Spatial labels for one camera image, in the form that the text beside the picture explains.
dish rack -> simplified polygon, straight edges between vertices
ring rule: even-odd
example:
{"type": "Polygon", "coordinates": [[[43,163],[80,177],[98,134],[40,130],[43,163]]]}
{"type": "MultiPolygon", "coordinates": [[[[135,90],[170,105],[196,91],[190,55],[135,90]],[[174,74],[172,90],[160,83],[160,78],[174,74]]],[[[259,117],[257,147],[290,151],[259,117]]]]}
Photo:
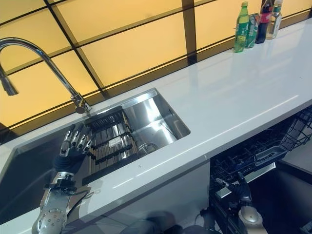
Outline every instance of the dish rack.
{"type": "Polygon", "coordinates": [[[307,143],[312,136],[312,106],[211,159],[210,190],[222,187],[216,178],[230,183],[243,175],[283,158],[287,152],[307,143]]]}
{"type": "Polygon", "coordinates": [[[88,184],[138,159],[138,149],[132,137],[128,118],[121,106],[85,121],[93,139],[89,156],[89,175],[82,180],[88,184]]]}

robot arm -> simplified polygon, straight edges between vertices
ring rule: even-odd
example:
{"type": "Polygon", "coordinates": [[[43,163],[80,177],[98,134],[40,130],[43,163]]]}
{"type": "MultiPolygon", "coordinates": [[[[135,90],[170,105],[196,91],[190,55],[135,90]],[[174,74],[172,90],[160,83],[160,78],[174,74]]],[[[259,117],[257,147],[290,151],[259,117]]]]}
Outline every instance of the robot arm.
{"type": "Polygon", "coordinates": [[[75,125],[72,125],[66,133],[60,154],[54,159],[53,166],[57,175],[51,184],[45,186],[40,214],[32,227],[32,234],[60,234],[66,225],[67,205],[76,191],[74,174],[78,172],[92,144],[92,140],[86,143],[89,129],[78,143],[83,124],[78,126],[71,140],[74,128],[75,125]]]}
{"type": "Polygon", "coordinates": [[[216,182],[228,188],[239,199],[240,211],[238,216],[244,224],[248,234],[267,234],[262,225],[262,216],[252,204],[252,196],[249,185],[241,172],[237,173],[239,184],[229,184],[228,182],[216,178],[216,182]]]}

faucet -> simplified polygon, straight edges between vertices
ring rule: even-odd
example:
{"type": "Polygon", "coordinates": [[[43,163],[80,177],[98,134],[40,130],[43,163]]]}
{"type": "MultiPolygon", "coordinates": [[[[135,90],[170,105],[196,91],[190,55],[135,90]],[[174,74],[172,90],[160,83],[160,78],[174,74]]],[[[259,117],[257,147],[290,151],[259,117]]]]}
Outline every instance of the faucet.
{"type": "MultiPolygon", "coordinates": [[[[71,100],[76,105],[76,112],[79,114],[82,114],[84,112],[88,112],[91,110],[91,107],[89,106],[87,101],[81,96],[80,93],[78,93],[73,88],[73,86],[68,82],[68,80],[62,74],[62,72],[56,67],[56,65],[50,59],[50,57],[43,50],[41,50],[38,46],[31,43],[30,41],[27,41],[21,38],[2,38],[0,39],[0,52],[4,47],[8,45],[24,46],[34,51],[36,54],[38,54],[43,59],[43,61],[45,61],[45,63],[49,66],[49,68],[53,71],[53,73],[57,76],[60,82],[65,86],[65,88],[70,92],[71,100]]],[[[4,90],[7,92],[8,95],[12,96],[12,95],[18,94],[18,91],[16,90],[14,85],[9,80],[9,77],[5,73],[1,64],[0,64],[0,80],[3,85],[4,90]]]]}

kitchen counter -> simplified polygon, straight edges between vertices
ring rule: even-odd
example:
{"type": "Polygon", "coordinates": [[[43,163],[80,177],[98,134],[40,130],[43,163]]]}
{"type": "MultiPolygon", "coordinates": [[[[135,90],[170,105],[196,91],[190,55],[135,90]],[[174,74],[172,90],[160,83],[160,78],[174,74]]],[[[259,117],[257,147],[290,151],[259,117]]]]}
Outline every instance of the kitchen counter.
{"type": "MultiPolygon", "coordinates": [[[[311,105],[311,37],[309,19],[243,53],[225,51],[93,106],[98,112],[156,88],[191,133],[90,183],[94,194],[80,205],[79,218],[92,220],[311,105]]],[[[79,120],[72,114],[1,145],[1,173],[15,147],[79,120]]],[[[4,223],[0,232],[31,233],[38,214],[39,208],[4,223]]]]}

open dishwasher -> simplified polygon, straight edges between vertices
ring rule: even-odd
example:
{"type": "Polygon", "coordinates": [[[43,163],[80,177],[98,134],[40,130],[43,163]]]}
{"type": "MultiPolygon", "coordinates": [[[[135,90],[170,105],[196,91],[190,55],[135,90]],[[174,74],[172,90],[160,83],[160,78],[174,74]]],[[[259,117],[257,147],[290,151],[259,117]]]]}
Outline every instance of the open dishwasher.
{"type": "Polygon", "coordinates": [[[312,171],[293,163],[297,148],[306,147],[305,163],[312,164],[311,135],[312,106],[211,159],[210,207],[224,234],[250,233],[240,221],[237,197],[216,180],[237,184],[237,173],[249,183],[267,233],[312,234],[312,171]]]}

